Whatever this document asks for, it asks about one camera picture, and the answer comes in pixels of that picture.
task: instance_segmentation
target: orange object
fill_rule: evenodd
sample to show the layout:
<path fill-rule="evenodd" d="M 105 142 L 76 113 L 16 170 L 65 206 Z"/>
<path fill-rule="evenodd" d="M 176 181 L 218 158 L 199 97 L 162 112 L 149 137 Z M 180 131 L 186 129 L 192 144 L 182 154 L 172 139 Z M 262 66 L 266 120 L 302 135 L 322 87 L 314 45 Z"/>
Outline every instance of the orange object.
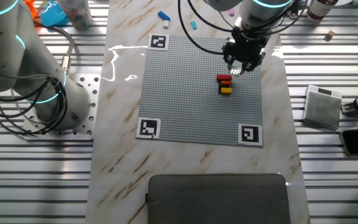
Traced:
<path fill-rule="evenodd" d="M 37 15 L 37 10 L 34 7 L 34 1 L 35 0 L 25 0 L 25 4 L 27 5 L 27 7 L 29 7 L 30 12 L 31 12 L 31 17 L 34 19 L 35 16 Z"/>
<path fill-rule="evenodd" d="M 222 81 L 222 85 L 231 85 L 231 82 L 230 81 Z"/>

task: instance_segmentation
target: yellow lego brick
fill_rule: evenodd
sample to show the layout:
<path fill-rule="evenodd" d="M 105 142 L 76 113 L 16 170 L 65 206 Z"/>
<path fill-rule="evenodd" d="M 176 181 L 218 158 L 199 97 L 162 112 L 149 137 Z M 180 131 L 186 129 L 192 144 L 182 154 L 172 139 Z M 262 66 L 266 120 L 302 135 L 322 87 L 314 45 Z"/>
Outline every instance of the yellow lego brick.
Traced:
<path fill-rule="evenodd" d="M 231 88 L 221 88 L 221 94 L 231 94 Z"/>

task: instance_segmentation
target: white bottle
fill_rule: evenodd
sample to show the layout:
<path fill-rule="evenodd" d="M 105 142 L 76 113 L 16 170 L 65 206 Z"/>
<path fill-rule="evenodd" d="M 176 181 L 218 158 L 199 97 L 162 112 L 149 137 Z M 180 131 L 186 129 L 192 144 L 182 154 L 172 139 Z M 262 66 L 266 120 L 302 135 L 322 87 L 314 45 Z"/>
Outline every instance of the white bottle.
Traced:
<path fill-rule="evenodd" d="M 337 2 L 338 0 L 311 0 L 307 18 L 313 22 L 320 22 Z"/>

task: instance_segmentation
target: gray cushion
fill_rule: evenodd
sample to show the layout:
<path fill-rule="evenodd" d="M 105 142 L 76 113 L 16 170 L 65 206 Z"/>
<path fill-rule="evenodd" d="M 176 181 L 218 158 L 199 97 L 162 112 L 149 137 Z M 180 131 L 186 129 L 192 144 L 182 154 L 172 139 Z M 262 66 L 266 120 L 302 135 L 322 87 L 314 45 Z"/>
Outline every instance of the gray cushion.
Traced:
<path fill-rule="evenodd" d="M 290 224 L 280 174 L 155 175 L 149 224 Z"/>

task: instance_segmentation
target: metal slats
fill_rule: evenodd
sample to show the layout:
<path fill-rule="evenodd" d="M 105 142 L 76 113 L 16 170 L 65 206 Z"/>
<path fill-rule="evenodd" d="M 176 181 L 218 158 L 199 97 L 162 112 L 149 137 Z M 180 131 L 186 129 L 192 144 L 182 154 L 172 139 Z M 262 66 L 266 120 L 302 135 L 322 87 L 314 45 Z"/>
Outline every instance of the metal slats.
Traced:
<path fill-rule="evenodd" d="M 39 8 L 45 4 L 35 2 Z M 89 0 L 89 5 L 94 24 L 88 30 L 63 27 L 78 45 L 71 72 L 101 73 L 108 1 Z M 289 23 L 285 19 L 281 27 Z M 37 30 L 61 61 L 68 41 Z M 326 42 L 330 30 L 336 35 Z M 358 9 L 337 7 L 318 27 L 303 16 L 281 40 L 311 223 L 358 224 L 358 157 L 346 157 L 338 138 L 340 131 L 358 128 L 358 119 L 341 116 L 336 131 L 301 122 L 308 85 L 340 91 L 342 103 L 358 96 Z M 15 113 L 13 104 L 3 107 Z M 27 142 L 0 127 L 0 224 L 84 223 L 92 147 L 92 142 Z"/>

